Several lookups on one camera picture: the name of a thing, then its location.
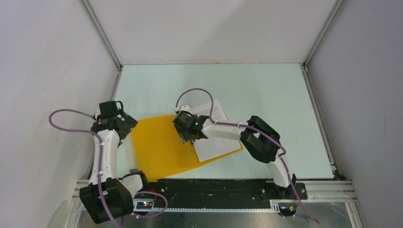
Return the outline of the printed paper sheet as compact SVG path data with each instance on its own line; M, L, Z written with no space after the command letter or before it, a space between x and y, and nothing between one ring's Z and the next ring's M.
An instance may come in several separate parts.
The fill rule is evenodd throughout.
M227 116L218 99L214 99L212 117L214 120L227 120ZM193 143L199 162L206 162L221 158L227 154L243 149L240 142L223 138L209 138L196 140Z

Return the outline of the orange plastic folder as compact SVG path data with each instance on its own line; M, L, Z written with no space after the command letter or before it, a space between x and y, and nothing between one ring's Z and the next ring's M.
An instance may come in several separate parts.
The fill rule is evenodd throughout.
M137 164L148 180L156 181L194 170L236 153L199 162L194 145L182 143L173 119L174 115L142 119L131 131Z

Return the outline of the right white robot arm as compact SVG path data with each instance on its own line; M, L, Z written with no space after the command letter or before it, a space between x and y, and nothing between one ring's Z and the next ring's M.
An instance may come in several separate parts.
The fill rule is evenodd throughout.
M240 141L255 160L267 166L281 198L288 199L295 193L293 174L282 158L286 150L280 143L280 135L260 117L253 115L246 122L234 123L179 111L173 125L184 142L210 138Z

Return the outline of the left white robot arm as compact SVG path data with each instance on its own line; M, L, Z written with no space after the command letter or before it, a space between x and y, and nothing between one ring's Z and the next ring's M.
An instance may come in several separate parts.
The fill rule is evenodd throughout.
M123 103L100 103L94 119L90 128L95 143L93 170L79 198L92 221L101 224L131 214L133 198L148 196L150 184L138 169L121 178L117 175L117 150L138 123L124 111Z

